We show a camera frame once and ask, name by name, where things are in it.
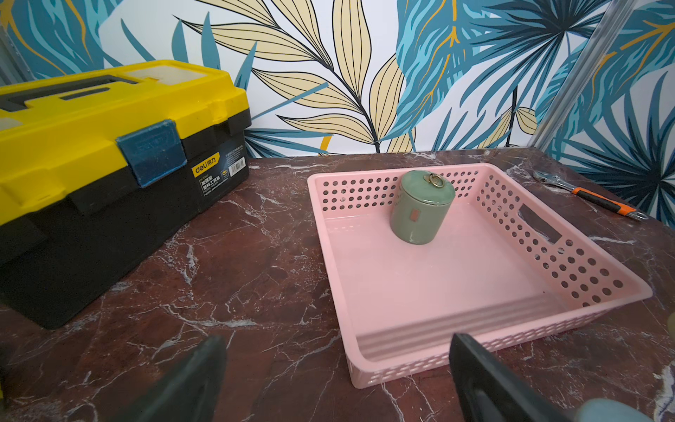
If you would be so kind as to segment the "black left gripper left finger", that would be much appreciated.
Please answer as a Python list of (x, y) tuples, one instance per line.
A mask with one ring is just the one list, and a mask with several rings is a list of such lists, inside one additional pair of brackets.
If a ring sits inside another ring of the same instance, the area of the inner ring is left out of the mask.
[(211, 421), (226, 367), (226, 342), (221, 336), (211, 336), (114, 419)]

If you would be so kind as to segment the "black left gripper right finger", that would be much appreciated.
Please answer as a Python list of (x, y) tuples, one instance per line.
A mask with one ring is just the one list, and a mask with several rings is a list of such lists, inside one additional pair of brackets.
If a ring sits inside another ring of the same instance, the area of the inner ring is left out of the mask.
[(466, 421), (568, 421), (467, 333), (456, 333), (449, 366)]

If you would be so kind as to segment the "yellow-green tea canister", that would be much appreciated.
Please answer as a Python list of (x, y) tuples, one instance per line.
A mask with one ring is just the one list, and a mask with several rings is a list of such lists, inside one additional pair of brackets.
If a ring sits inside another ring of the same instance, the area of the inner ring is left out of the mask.
[(675, 340), (675, 313), (671, 313), (666, 325), (670, 338)]

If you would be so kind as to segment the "pink perforated plastic basket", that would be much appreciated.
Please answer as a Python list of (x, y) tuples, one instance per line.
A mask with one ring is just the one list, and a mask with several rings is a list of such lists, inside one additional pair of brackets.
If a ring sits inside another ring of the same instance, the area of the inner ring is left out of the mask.
[(445, 366), (457, 333), (495, 351), (651, 297), (646, 281), (494, 165), (436, 172), (456, 198), (425, 245), (390, 228), (403, 170), (309, 177), (354, 387)]

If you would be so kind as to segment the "dark green tea canister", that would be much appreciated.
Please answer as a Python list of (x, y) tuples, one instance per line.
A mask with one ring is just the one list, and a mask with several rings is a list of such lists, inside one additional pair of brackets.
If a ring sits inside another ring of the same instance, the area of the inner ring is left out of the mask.
[(390, 216), (390, 228), (404, 242), (429, 244), (454, 199), (455, 187), (445, 177), (422, 170), (406, 172)]

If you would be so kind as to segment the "blue tea canister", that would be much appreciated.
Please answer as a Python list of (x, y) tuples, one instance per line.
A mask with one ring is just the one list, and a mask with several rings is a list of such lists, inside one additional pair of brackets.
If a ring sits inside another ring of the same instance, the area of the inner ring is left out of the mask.
[(585, 402), (574, 412), (574, 422), (652, 422), (640, 411), (621, 402), (595, 398)]

